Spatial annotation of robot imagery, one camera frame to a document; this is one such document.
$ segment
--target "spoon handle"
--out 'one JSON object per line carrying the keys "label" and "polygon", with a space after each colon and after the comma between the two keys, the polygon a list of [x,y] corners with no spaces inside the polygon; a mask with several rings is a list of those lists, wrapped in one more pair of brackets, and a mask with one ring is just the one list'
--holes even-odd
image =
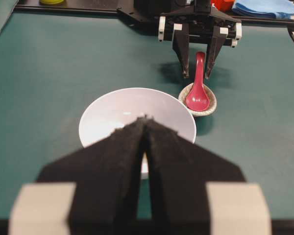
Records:
{"label": "spoon handle", "polygon": [[205,53],[199,51],[196,53],[196,74],[194,80],[194,87],[203,87],[203,79],[204,79],[204,60]]}

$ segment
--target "pink plastic spoon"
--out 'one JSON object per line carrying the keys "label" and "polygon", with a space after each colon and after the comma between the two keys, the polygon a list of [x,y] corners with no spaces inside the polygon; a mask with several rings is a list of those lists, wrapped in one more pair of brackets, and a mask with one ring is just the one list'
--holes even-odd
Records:
{"label": "pink plastic spoon", "polygon": [[186,96],[186,106],[194,111],[205,111],[208,109],[210,101],[204,90],[203,78],[204,78],[204,60],[205,53],[196,53],[196,75],[193,87],[189,94]]}

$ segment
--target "green table surface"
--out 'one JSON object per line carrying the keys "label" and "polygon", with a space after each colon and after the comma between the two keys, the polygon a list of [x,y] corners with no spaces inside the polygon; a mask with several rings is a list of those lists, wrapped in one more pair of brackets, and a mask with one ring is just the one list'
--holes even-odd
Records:
{"label": "green table surface", "polygon": [[[205,46],[190,47],[193,76],[195,53]],[[170,42],[116,18],[13,13],[0,35],[0,218],[43,165],[82,147],[79,119],[96,98],[128,87],[177,97],[190,82]],[[196,119],[196,143],[258,182],[272,218],[294,218],[294,44],[287,30],[244,26],[206,84],[218,107]],[[150,217],[148,181],[138,214]]]}

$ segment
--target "red object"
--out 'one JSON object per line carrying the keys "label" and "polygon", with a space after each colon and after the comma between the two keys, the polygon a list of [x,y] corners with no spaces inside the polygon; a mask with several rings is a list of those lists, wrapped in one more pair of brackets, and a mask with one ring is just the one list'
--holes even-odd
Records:
{"label": "red object", "polygon": [[211,4],[215,4],[219,11],[229,11],[231,10],[235,0],[211,0]]}
{"label": "red object", "polygon": [[185,103],[189,109],[200,112],[209,108],[210,100],[203,85],[205,53],[197,52],[196,59],[195,81],[191,91],[186,96]]}

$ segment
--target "yellow object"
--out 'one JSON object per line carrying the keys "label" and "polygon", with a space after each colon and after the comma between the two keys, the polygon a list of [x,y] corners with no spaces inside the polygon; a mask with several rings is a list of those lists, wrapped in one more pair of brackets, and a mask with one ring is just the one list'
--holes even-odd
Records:
{"label": "yellow object", "polygon": [[40,3],[43,4],[48,4],[48,5],[52,5],[52,4],[58,4],[63,2],[64,0],[40,0]]}

